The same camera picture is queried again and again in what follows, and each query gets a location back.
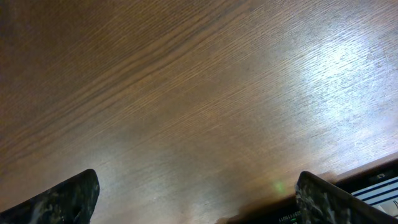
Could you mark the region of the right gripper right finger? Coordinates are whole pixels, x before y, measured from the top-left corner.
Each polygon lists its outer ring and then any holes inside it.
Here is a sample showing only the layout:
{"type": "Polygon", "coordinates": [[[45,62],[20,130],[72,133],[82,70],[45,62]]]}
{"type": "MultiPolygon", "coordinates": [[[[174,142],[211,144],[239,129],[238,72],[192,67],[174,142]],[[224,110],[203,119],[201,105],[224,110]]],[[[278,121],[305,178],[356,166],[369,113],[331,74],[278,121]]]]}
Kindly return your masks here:
{"type": "Polygon", "coordinates": [[[304,224],[397,224],[397,219],[317,175],[303,171],[295,198],[304,224]]]}

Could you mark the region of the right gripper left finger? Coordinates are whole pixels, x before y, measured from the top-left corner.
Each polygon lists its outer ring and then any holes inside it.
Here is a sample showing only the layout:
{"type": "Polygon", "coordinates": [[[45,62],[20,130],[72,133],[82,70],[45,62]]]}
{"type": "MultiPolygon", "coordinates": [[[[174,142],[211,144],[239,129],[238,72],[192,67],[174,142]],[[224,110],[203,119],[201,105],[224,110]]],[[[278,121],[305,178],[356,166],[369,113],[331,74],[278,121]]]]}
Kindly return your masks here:
{"type": "Polygon", "coordinates": [[[1,212],[2,224],[87,224],[100,194],[98,176],[93,169],[1,212]]]}

